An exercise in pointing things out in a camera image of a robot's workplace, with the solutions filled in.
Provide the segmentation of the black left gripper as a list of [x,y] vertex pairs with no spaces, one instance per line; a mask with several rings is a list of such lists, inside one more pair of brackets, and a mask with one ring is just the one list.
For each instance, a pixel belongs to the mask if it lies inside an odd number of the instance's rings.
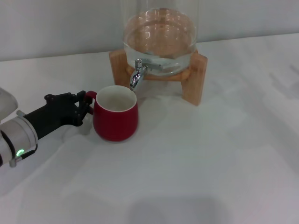
[[92,98],[86,91],[76,95],[65,93],[60,95],[46,95],[46,104],[27,114],[24,118],[33,126],[38,139],[65,125],[81,126],[87,114],[92,115],[90,107]]

